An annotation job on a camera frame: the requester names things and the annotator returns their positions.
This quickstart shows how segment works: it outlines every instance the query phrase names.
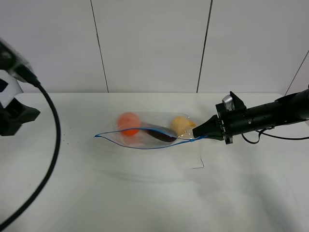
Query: plastic bag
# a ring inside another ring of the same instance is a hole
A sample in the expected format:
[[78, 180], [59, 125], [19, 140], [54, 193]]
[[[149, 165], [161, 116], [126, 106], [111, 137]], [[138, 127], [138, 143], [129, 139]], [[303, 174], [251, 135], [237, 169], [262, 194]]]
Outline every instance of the plastic bag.
[[157, 149], [205, 138], [194, 138], [192, 129], [196, 126], [196, 120], [185, 114], [126, 112], [95, 137], [123, 147]]

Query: white table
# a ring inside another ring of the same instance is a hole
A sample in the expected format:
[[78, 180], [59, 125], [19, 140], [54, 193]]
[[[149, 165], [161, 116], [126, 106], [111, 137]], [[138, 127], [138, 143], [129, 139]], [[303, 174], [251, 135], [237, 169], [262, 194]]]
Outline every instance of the white table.
[[[232, 145], [201, 140], [145, 151], [93, 138], [125, 111], [180, 112], [206, 121], [225, 95], [51, 94], [62, 128], [58, 163], [41, 195], [6, 231], [308, 231], [308, 141], [262, 136], [251, 145], [235, 136]], [[239, 97], [252, 107], [280, 95]], [[0, 138], [1, 220], [37, 187], [54, 150], [54, 121], [42, 95], [19, 98], [41, 114], [16, 136]], [[270, 133], [304, 137], [309, 127], [299, 123]], [[204, 168], [196, 168], [200, 157]]]

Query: panel seam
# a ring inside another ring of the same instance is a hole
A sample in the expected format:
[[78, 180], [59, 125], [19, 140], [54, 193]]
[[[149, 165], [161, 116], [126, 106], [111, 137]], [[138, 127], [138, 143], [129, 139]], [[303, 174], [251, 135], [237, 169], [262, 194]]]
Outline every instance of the panel seam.
[[292, 82], [290, 83], [290, 85], [289, 85], [289, 87], [288, 87], [288, 90], [285, 92], [285, 95], [288, 93], [288, 91], [289, 91], [289, 89], [290, 89], [290, 87], [291, 87], [291, 85], [292, 85], [293, 81], [295, 80], [295, 78], [296, 78], [296, 76], [297, 76], [297, 74], [298, 74], [298, 72], [299, 72], [299, 70], [300, 70], [301, 66], [302, 66], [302, 65], [303, 65], [303, 63], [305, 62], [305, 59], [306, 59], [306, 57], [307, 57], [308, 53], [309, 53], [309, 50], [308, 50], [308, 52], [306, 53], [305, 58], [303, 59], [303, 62], [301, 62], [301, 64], [300, 64], [300, 66], [299, 66], [299, 68], [298, 68], [298, 70], [297, 70], [297, 72], [296, 72], [296, 74], [295, 74], [295, 76], [294, 76], [294, 78], [293, 78]]
[[205, 47], [206, 47], [206, 40], [207, 40], [207, 35], [208, 35], [209, 22], [210, 22], [210, 20], [211, 20], [212, 2], [213, 2], [213, 0], [211, 0], [211, 5], [210, 5], [210, 7], [209, 7], [208, 21], [207, 21], [207, 26], [206, 26], [204, 47], [203, 47], [203, 53], [202, 53], [202, 59], [201, 59], [201, 66], [200, 66], [200, 68], [199, 68], [199, 75], [198, 75], [198, 81], [197, 81], [197, 93], [198, 93], [198, 88], [199, 88], [199, 81], [200, 81], [200, 79], [201, 79], [201, 73], [202, 73], [202, 66], [203, 66], [204, 53], [205, 53]]
[[101, 61], [102, 61], [103, 73], [104, 73], [104, 77], [105, 77], [106, 88], [107, 88], [107, 92], [109, 93], [109, 89], [108, 89], [108, 85], [107, 85], [107, 78], [106, 78], [105, 68], [104, 68], [104, 63], [103, 63], [103, 56], [102, 56], [101, 45], [100, 45], [100, 40], [98, 38], [98, 28], [97, 28], [95, 13], [93, 11], [92, 0], [90, 0], [90, 4], [91, 4], [92, 15], [93, 15], [93, 21], [95, 23], [95, 28], [96, 28], [96, 34], [97, 34], [97, 40], [98, 40], [98, 48], [100, 50], [100, 55], [101, 55]]

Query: orange ball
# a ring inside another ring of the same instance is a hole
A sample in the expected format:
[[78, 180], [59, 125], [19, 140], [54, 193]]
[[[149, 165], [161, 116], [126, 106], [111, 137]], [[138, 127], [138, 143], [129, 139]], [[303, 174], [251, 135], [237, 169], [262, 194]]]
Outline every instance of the orange ball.
[[[137, 128], [141, 126], [140, 118], [132, 112], [126, 112], [119, 116], [117, 120], [117, 126], [119, 130], [125, 130], [130, 128]], [[132, 136], [138, 133], [140, 130], [125, 130], [121, 133], [126, 136]]]

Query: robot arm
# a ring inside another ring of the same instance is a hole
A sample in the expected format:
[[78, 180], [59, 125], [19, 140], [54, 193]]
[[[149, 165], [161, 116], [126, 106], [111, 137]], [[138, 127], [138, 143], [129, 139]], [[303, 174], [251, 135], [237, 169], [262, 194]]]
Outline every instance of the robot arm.
[[193, 129], [194, 137], [205, 136], [233, 143], [233, 135], [309, 119], [309, 89], [247, 109], [233, 92], [216, 105], [218, 116]]
[[[19, 81], [39, 83], [31, 72], [29, 63], [1, 38], [0, 70], [5, 70]], [[8, 83], [0, 79], [0, 92], [7, 86]], [[0, 136], [15, 135], [23, 123], [34, 121], [39, 114], [37, 109], [23, 105], [15, 98], [6, 107], [0, 102]]]

